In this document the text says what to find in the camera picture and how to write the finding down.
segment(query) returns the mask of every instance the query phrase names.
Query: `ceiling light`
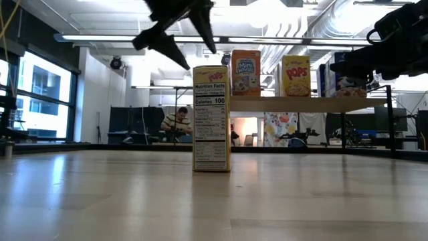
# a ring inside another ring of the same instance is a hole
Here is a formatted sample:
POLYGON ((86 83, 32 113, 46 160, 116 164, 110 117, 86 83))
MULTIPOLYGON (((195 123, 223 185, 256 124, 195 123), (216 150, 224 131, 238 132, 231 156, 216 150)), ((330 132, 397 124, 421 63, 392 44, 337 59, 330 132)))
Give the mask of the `ceiling light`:
MULTIPOLYGON (((131 42, 135 36, 131 35, 61 35, 55 34, 58 42, 131 42)), ((177 43, 203 43, 201 37, 175 36, 177 43)), ((220 37, 214 37, 214 42, 220 42, 220 37)))
POLYGON ((148 89, 148 90, 173 90, 173 86, 131 86, 131 88, 148 89))
POLYGON ((347 50, 351 51, 351 47, 344 46, 308 46, 308 50, 347 50))
POLYGON ((229 42, 238 44, 301 44, 302 39, 280 37, 230 37, 229 42))
POLYGON ((365 39, 312 39, 311 45, 369 46, 365 39))
POLYGON ((135 36, 121 35, 63 35, 67 42, 88 41, 88 42, 131 42, 135 36))
POLYGON ((140 0, 78 0, 78 1, 87 1, 87 2, 110 2, 110 3, 130 3, 130 2, 140 2, 140 0))
MULTIPOLYGON (((214 37, 213 39, 215 43, 220 42, 220 37, 214 37)), ((195 42, 203 43, 203 39, 201 37, 175 36, 174 40, 177 43, 195 43, 195 42)))

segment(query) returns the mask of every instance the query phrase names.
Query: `white wall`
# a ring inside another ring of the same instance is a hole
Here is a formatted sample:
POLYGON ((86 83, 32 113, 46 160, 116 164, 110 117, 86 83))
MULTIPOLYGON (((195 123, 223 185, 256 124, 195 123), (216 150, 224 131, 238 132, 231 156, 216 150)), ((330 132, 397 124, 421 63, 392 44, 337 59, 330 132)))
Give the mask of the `white wall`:
POLYGON ((125 106, 148 106, 150 90, 134 89, 131 86, 150 86, 150 63, 145 56, 133 59, 126 70, 125 106))
MULTIPOLYGON (((175 104, 175 94, 151 94, 150 106, 159 107, 160 104, 175 104)), ((177 104, 193 104, 193 95, 182 95, 177 104)))
POLYGON ((110 107, 124 107, 126 80, 90 55, 80 50, 76 100, 75 141, 97 143, 97 112, 100 112, 102 142, 108 142, 110 107))

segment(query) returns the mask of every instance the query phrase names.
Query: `glass window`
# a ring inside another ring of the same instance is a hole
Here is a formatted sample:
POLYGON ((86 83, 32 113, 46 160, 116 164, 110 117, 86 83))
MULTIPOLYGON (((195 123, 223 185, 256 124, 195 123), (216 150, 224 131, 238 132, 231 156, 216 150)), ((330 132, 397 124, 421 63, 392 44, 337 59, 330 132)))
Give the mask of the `glass window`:
POLYGON ((6 61, 0 60, 0 84, 7 85, 9 76, 9 64, 6 61))
MULTIPOLYGON (((0 96, 6 96, 6 91, 4 90, 0 90, 0 96)), ((5 111, 5 109, 3 107, 0 107, 0 112, 5 111)))
POLYGON ((13 128, 38 137, 66 138, 68 106, 17 96, 17 115, 13 128))
POLYGON ((18 89, 68 102, 72 73, 26 52, 19 66, 18 89))

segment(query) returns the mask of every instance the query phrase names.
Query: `mini-wheats cereal box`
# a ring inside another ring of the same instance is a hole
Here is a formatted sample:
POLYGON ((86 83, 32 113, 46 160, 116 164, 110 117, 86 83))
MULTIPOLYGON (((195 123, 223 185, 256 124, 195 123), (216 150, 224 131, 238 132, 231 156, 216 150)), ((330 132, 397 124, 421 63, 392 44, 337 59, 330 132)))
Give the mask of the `mini-wheats cereal box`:
POLYGON ((232 51, 232 95, 260 96, 260 56, 258 50, 232 51))

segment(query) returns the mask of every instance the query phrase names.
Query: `person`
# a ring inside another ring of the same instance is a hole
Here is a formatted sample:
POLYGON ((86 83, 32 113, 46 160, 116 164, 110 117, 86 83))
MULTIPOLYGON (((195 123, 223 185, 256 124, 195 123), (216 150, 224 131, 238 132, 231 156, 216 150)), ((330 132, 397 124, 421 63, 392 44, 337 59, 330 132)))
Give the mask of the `person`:
POLYGON ((186 117, 189 111, 186 107, 181 107, 176 114, 167 115, 160 126, 164 131, 179 131, 186 134, 192 134, 190 120, 186 117))

